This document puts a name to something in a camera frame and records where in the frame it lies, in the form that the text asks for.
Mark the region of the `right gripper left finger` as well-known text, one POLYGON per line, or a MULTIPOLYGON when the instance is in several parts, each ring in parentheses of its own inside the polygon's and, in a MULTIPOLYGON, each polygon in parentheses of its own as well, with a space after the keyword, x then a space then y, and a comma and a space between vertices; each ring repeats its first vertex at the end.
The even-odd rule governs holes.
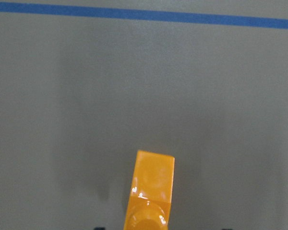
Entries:
POLYGON ((98 226, 98 227, 95 227, 93 230, 106 230, 106 228, 98 226))

